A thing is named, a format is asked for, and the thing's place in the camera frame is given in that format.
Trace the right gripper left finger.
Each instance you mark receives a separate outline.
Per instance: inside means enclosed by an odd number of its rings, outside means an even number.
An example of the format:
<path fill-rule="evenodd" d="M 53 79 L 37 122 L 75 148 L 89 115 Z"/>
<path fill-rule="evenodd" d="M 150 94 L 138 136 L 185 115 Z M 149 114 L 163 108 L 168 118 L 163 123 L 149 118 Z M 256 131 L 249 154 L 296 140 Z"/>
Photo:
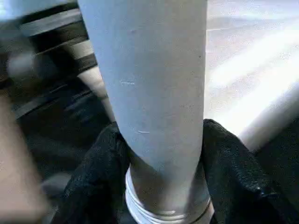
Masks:
<path fill-rule="evenodd" d="M 53 224 L 116 224 L 125 191 L 129 147 L 115 122 L 105 127 L 74 171 Z"/>

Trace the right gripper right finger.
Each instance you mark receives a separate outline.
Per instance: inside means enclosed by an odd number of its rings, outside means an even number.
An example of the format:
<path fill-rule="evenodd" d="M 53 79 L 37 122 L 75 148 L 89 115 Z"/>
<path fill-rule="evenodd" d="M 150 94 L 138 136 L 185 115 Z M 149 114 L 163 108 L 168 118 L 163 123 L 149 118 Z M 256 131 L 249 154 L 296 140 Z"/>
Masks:
<path fill-rule="evenodd" d="M 254 155 L 212 119 L 203 122 L 202 162 L 213 224 L 297 224 L 299 213 Z"/>

